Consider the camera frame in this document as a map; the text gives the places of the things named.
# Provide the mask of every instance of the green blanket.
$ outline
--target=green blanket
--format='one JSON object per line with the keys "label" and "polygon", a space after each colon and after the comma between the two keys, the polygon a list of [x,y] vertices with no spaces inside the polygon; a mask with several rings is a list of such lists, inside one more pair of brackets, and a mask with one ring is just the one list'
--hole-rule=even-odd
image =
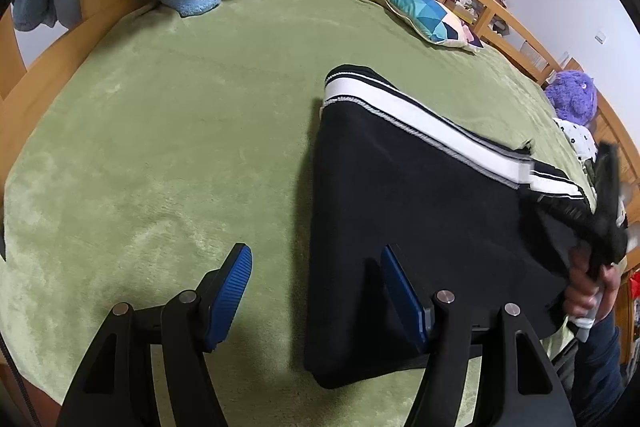
{"label": "green blanket", "polygon": [[242,241],[254,272],[207,357],[229,424],[402,425],[421,371],[325,391],[302,367],[310,151],[324,76],[341,63],[483,136],[531,140],[588,191],[542,91],[494,49],[431,46],[367,0],[138,12],[55,99],[6,184],[0,329],[22,373],[62,401],[113,304],[164,303]]}

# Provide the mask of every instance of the bed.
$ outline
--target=bed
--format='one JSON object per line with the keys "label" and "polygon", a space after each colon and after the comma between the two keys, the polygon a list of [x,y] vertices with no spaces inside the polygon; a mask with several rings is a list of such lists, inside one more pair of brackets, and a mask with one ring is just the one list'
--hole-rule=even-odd
{"label": "bed", "polygon": [[[22,374],[62,402],[114,303],[164,302],[244,241],[254,275],[212,355],[230,425],[401,425],[421,371],[326,391],[302,369],[309,151],[324,75],[366,64],[483,136],[513,148],[533,138],[536,158],[593,196],[540,89],[560,66],[502,6],[480,1],[474,31],[490,45],[472,55],[425,45],[365,0],[224,0],[187,19],[151,0],[81,0],[82,23],[28,70],[6,12],[0,328]],[[545,57],[543,69],[491,31],[494,15]],[[602,97],[596,138],[620,145],[629,221],[640,220],[638,151]],[[639,263],[631,252],[627,269]],[[546,347],[565,343],[561,331]],[[461,425],[478,371],[471,360]],[[167,402],[158,400],[165,418]]]}

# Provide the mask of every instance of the blue gripper pad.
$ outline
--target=blue gripper pad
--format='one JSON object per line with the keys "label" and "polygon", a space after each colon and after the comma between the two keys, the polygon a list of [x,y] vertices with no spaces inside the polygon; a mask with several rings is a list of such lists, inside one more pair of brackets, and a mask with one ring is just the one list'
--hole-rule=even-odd
{"label": "blue gripper pad", "polygon": [[220,284],[220,289],[209,307],[209,328],[204,336],[209,349],[215,349],[218,343],[226,339],[249,282],[251,268],[251,249],[242,243],[236,244],[217,273],[216,279],[222,278],[222,281],[215,281]]}
{"label": "blue gripper pad", "polygon": [[386,290],[391,297],[408,340],[414,343],[421,353],[425,353],[429,342],[425,309],[418,301],[409,279],[389,246],[385,247],[382,252],[380,268]]}

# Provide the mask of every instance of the white stripe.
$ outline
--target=white stripe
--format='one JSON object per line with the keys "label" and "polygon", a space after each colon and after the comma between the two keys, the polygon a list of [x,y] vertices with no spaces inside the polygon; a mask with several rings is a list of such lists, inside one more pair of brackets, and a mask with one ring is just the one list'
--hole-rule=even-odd
{"label": "white stripe", "polygon": [[550,180],[533,175],[531,177],[531,190],[544,192],[545,194],[567,194],[582,198],[580,189],[573,183],[566,181]]}
{"label": "white stripe", "polygon": [[596,319],[589,317],[569,317],[569,320],[581,330],[590,330],[596,322]]}
{"label": "white stripe", "polygon": [[480,168],[517,184],[530,183],[531,160],[509,158],[487,149],[414,104],[383,89],[344,76],[332,80],[326,86],[324,96],[325,101],[334,96],[356,96],[414,129],[433,137],[449,149],[468,158]]}
{"label": "white stripe", "polygon": [[555,174],[548,174],[547,172],[538,172],[538,171],[531,171],[531,172],[533,172],[533,174],[536,174],[542,178],[553,178],[555,180],[561,180],[566,183],[571,183],[571,180],[567,178],[562,178],[562,176],[556,176]]}
{"label": "white stripe", "polygon": [[[428,112],[427,108],[425,108],[425,107],[422,105],[422,103],[420,103],[420,101],[419,101],[419,100],[417,100],[416,98],[414,98],[414,97],[412,97],[412,96],[409,96],[409,95],[408,95],[407,93],[405,93],[405,92],[402,92],[402,91],[401,91],[401,90],[399,90],[397,87],[392,86],[391,84],[387,84],[387,83],[385,83],[385,82],[382,82],[381,80],[378,80],[377,78],[373,78],[372,76],[367,76],[367,75],[365,75],[365,74],[356,73],[355,71],[339,71],[338,73],[331,74],[330,76],[328,76],[328,77],[326,78],[326,83],[327,83],[327,84],[329,84],[330,82],[332,82],[332,81],[333,81],[333,79],[334,79],[335,77],[337,77],[337,76],[341,76],[342,74],[344,74],[344,75],[354,75],[354,76],[359,76],[359,77],[361,77],[361,78],[366,78],[367,80],[371,80],[372,82],[375,82],[375,83],[377,83],[377,84],[380,84],[380,86],[388,87],[388,89],[391,89],[391,90],[395,91],[396,93],[401,94],[401,95],[403,95],[403,96],[407,97],[407,98],[408,98],[408,99],[410,99],[410,100],[413,100],[415,103],[417,103],[417,105],[419,105],[420,107],[423,107],[423,108],[424,108],[424,110],[425,110],[425,112]],[[443,116],[440,116],[440,115],[438,115],[438,117],[439,117],[441,120],[446,121],[450,126],[453,126],[453,127],[455,127],[456,129],[458,129],[460,132],[462,132],[462,133],[466,134],[470,139],[475,140],[475,141],[481,141],[481,142],[482,142],[482,139],[481,139],[481,138],[479,138],[479,137],[477,137],[477,136],[473,136],[471,133],[469,133],[469,131],[468,131],[468,130],[466,130],[464,127],[460,127],[457,123],[452,122],[452,121],[450,121],[448,118],[444,118]],[[485,147],[488,147],[488,148],[490,148],[490,149],[493,149],[493,150],[497,151],[498,153],[500,153],[500,154],[502,154],[502,155],[505,155],[505,156],[511,156],[511,157],[517,157],[517,158],[523,158],[523,157],[524,157],[524,154],[522,154],[522,153],[518,153],[518,152],[515,152],[515,151],[507,151],[507,150],[503,150],[503,149],[501,149],[500,147],[498,147],[498,146],[496,146],[496,145],[494,145],[494,144],[492,144],[492,143],[484,142],[483,144],[484,144],[484,146],[485,146]]]}
{"label": "white stripe", "polygon": [[357,103],[359,106],[364,107],[370,113],[375,114],[376,116],[379,116],[383,120],[388,121],[389,123],[391,123],[391,124],[395,125],[396,127],[402,129],[406,133],[421,139],[423,142],[428,143],[432,147],[435,147],[436,149],[441,150],[444,153],[447,153],[447,155],[451,156],[452,158],[455,158],[458,161],[461,161],[463,164],[471,167],[472,169],[480,172],[481,174],[484,174],[484,176],[487,176],[488,178],[491,178],[492,180],[500,182],[501,184],[507,185],[508,187],[518,188],[518,184],[517,183],[510,182],[507,179],[505,179],[505,178],[503,178],[501,176],[498,176],[494,172],[490,172],[490,171],[487,171],[485,169],[482,169],[481,167],[479,167],[478,165],[473,163],[471,160],[466,158],[466,156],[463,156],[462,154],[458,154],[457,152],[452,151],[449,147],[447,147],[446,145],[440,143],[437,140],[434,140],[433,138],[431,138],[427,134],[425,134],[423,132],[420,132],[418,130],[415,130],[413,127],[411,127],[411,126],[405,124],[404,122],[398,120],[398,118],[394,118],[394,117],[388,115],[386,112],[380,111],[378,108],[373,107],[369,103],[364,102],[363,100],[361,100],[359,98],[356,98],[355,96],[334,96],[333,98],[330,98],[329,100],[324,102],[324,105],[322,106],[322,108],[325,108],[326,106],[331,105],[332,103],[335,103],[335,102],[353,102],[353,103]]}
{"label": "white stripe", "polygon": [[583,196],[570,196],[568,194],[545,194],[545,196],[549,196],[550,198],[566,198],[567,200],[584,201]]}

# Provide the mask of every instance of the pillow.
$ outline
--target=pillow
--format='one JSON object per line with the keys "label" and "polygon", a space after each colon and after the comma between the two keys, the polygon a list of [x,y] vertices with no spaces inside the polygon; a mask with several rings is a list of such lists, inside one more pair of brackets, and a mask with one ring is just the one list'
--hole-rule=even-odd
{"label": "pillow", "polygon": [[405,20],[424,40],[449,48],[474,51],[462,21],[436,0],[373,0]]}

